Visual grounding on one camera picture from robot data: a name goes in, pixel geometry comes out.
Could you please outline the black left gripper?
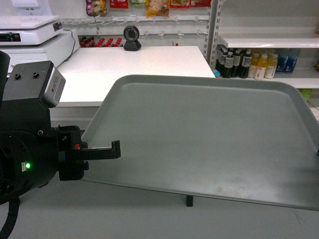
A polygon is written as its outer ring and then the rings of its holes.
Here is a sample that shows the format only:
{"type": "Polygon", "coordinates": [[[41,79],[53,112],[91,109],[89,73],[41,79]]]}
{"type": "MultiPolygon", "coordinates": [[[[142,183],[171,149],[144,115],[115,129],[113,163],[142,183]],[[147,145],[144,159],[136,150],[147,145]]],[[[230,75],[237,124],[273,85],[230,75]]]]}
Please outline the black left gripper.
{"type": "Polygon", "coordinates": [[[81,139],[78,126],[59,126],[58,172],[60,181],[80,180],[89,169],[87,160],[107,160],[121,157],[120,141],[112,141],[111,147],[88,148],[81,139]]]}

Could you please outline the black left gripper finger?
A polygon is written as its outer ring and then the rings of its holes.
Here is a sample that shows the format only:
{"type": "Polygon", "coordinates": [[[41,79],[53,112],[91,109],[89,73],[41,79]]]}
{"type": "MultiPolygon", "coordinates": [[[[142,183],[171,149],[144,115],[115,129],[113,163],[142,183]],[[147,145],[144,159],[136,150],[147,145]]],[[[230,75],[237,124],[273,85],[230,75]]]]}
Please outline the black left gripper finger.
{"type": "Polygon", "coordinates": [[[193,207],[193,196],[192,195],[186,195],[185,204],[187,207],[193,207]]]}

